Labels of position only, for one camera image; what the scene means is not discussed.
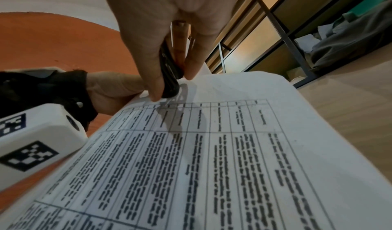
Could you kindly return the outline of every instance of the white device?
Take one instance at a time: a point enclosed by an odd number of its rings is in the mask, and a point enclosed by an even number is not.
[[[83,126],[48,103],[0,119],[0,191],[81,148]]]

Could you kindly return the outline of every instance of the hand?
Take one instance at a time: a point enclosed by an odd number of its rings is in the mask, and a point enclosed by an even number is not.
[[[102,71],[87,74],[86,89],[95,110],[112,116],[143,92],[145,85],[138,75]]]
[[[230,20],[236,3],[236,0],[107,1],[116,16],[122,40],[131,52],[153,101],[161,98],[164,89],[158,52],[170,32],[171,22],[180,20],[191,25],[188,55],[185,58],[185,53],[177,53],[175,59],[178,65],[184,67],[185,78],[192,79],[212,50],[217,35]],[[187,33],[187,26],[179,27]],[[179,38],[184,40],[182,30]]]

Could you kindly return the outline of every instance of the orange surface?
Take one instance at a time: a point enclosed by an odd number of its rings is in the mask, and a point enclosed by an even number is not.
[[[138,73],[117,31],[55,14],[0,13],[0,70],[54,66],[66,71]],[[99,115],[87,134],[91,135],[109,118]],[[62,162],[1,192],[0,212]]]

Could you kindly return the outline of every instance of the black sleeve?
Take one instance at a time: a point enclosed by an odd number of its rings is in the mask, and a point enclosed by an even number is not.
[[[86,90],[87,72],[82,70],[48,75],[0,72],[0,118],[45,103],[64,106],[87,130],[98,115]]]

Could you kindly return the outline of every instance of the black object held in hand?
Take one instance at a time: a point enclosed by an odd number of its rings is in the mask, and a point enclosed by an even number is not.
[[[177,79],[182,78],[184,76],[184,72],[174,62],[166,41],[163,41],[163,44],[160,47],[159,61],[163,81],[165,82],[162,98],[174,97],[180,91],[180,85],[178,84]]]

